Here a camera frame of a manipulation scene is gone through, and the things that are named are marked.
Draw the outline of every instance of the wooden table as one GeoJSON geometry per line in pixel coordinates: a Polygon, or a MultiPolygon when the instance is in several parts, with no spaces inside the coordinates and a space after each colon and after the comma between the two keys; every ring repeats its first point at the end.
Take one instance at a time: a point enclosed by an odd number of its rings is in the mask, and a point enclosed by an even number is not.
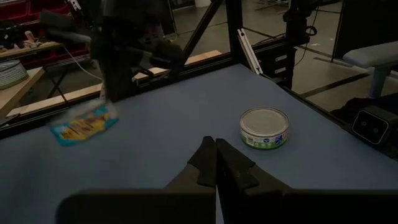
{"type": "Polygon", "coordinates": [[[25,81],[5,90],[0,90],[0,120],[4,119],[10,113],[18,101],[39,80],[44,74],[44,69],[42,67],[35,68],[27,71],[27,73],[29,74],[29,78],[25,81]]]}
{"type": "Polygon", "coordinates": [[[44,43],[38,47],[34,47],[34,48],[24,47],[23,49],[19,49],[18,47],[16,47],[14,49],[7,50],[3,53],[0,53],[0,60],[7,60],[10,58],[21,57],[24,55],[33,54],[33,53],[40,52],[43,50],[55,49],[55,48],[58,48],[61,46],[62,46],[62,44],[57,43],[57,42],[46,42],[46,43],[44,43]]]}

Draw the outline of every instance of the blue snack bag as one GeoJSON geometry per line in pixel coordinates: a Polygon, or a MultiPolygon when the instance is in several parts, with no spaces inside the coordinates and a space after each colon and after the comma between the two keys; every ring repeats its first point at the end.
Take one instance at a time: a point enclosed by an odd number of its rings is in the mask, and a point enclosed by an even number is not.
{"type": "Polygon", "coordinates": [[[92,100],[68,110],[50,129],[62,146],[73,146],[108,130],[118,120],[111,103],[92,100]]]}

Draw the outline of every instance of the tuna can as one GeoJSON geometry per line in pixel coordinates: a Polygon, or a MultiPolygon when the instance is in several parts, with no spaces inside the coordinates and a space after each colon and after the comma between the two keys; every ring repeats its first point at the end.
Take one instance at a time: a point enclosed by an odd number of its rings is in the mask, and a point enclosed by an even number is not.
{"type": "Polygon", "coordinates": [[[255,149],[275,149],[286,142],[289,119],[275,108],[258,107],[246,111],[240,120],[241,138],[255,149]]]}

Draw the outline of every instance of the blue cloth surface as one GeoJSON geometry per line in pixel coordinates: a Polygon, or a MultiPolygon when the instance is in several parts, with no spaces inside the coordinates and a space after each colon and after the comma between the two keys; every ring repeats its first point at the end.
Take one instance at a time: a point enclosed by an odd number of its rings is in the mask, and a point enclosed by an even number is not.
{"type": "Polygon", "coordinates": [[[242,65],[115,106],[114,127],[73,147],[60,146],[48,127],[0,141],[0,223],[53,224],[57,205],[80,190],[164,188],[208,135],[226,139],[293,188],[398,189],[397,162],[242,65]],[[240,140],[239,117],[256,106],[289,117],[280,148],[258,151],[240,140]]]}

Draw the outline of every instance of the chair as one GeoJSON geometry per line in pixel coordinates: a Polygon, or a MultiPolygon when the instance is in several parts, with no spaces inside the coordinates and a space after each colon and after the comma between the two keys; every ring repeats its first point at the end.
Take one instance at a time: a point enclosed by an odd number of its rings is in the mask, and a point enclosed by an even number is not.
{"type": "Polygon", "coordinates": [[[379,98],[386,77],[390,75],[393,66],[398,65],[398,41],[352,50],[343,59],[361,68],[374,67],[368,97],[379,98]]]}

